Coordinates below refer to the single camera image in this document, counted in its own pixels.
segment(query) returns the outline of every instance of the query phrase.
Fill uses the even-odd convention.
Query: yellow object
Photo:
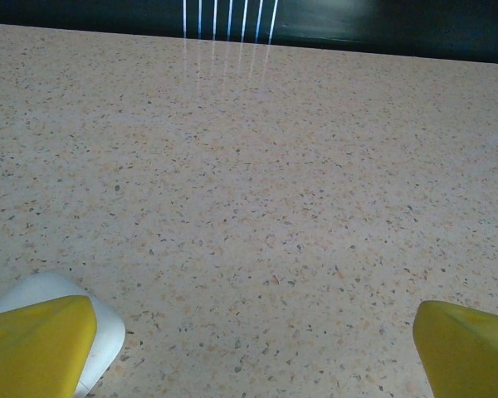
[[[95,333],[86,296],[0,313],[0,398],[71,398]]]
[[[413,337],[436,398],[498,398],[498,316],[425,301]]]

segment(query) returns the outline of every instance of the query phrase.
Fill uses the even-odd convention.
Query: black background
[[[202,3],[203,39],[212,39],[213,4]],[[262,3],[258,42],[267,42],[274,4]],[[255,42],[259,5],[247,3],[244,41]],[[217,0],[218,40],[227,39],[228,8]],[[233,41],[243,8],[233,0]],[[0,0],[0,23],[181,37],[183,0]],[[198,0],[187,0],[187,33],[198,37]],[[272,43],[498,62],[498,1],[279,0]]]

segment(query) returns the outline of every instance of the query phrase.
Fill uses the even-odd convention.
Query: terrazzo surface
[[[0,26],[0,295],[127,327],[95,397],[432,397],[498,314],[498,65]]]

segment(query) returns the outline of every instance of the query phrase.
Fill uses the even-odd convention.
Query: white plastic piece
[[[125,326],[116,311],[70,280],[48,272],[24,279],[3,295],[0,313],[71,295],[90,298],[97,322],[96,335],[74,394],[74,398],[85,398],[124,345]]]

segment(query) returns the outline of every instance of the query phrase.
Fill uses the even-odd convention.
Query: speckled countertop
[[[424,299],[498,313],[498,65],[0,26],[0,294],[128,334],[96,397],[431,397]]]

